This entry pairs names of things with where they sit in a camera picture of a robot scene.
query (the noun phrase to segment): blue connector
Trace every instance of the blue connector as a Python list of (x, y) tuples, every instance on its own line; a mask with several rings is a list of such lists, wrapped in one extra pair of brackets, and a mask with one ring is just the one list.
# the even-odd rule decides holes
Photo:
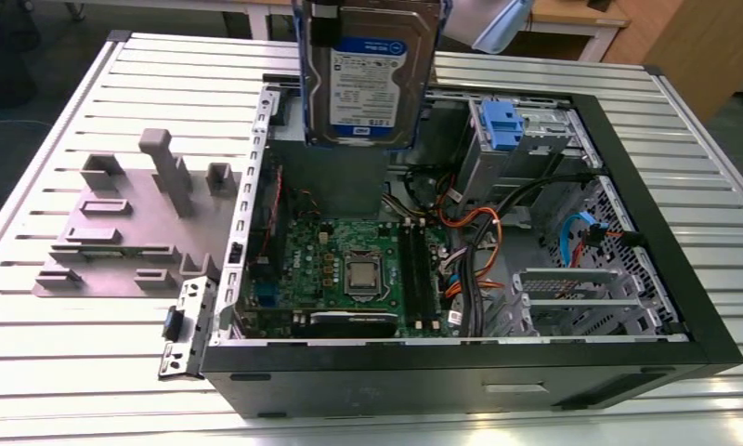
[(483, 101), (483, 122), (491, 134), (491, 146), (496, 151), (513, 151), (523, 139), (523, 118), (512, 102)]
[(278, 306), (279, 288), (274, 283), (258, 283), (256, 294), (259, 306), (263, 308), (275, 308)]

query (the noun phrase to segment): floor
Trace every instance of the floor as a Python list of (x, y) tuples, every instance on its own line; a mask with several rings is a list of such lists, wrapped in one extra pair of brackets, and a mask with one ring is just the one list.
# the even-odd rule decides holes
[[(39, 85), (39, 95), (26, 105), (0, 110), (0, 120), (34, 121), (0, 124), (0, 207), (44, 141), (82, 76), (112, 29), (224, 37), (223, 16), (216, 12), (103, 7), (90, 5), (88, 17), (76, 23), (60, 3), (38, 2), (34, 12), (42, 45), (26, 53), (27, 66)], [(287, 29), (287, 23), (279, 23)], [(250, 35), (247, 21), (231, 20), (236, 36)], [(731, 100), (709, 123), (711, 132), (743, 174), (743, 101)]]

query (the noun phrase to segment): blue hard drive label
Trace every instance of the blue hard drive label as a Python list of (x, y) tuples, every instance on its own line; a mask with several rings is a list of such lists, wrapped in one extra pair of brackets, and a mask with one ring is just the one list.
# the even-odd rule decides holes
[(346, 37), (332, 49), (331, 123), (343, 136), (385, 135), (397, 124), (395, 72), (408, 46), (399, 40)]

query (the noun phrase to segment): metal bracket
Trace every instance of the metal bracket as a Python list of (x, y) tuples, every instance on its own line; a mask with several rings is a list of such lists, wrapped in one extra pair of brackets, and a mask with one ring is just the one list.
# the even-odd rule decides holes
[(219, 286), (208, 278), (186, 281), (183, 290), (171, 307), (163, 336), (168, 340), (158, 377), (172, 379), (204, 379), (202, 361), (207, 349), (212, 310)]

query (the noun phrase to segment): blue plastic latch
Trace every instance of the blue plastic latch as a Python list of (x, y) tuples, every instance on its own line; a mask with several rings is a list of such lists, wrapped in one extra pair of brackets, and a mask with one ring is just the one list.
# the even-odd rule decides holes
[(483, 101), (483, 121), (491, 134), (491, 146), (496, 151), (513, 151), (523, 139), (523, 118), (512, 102)]

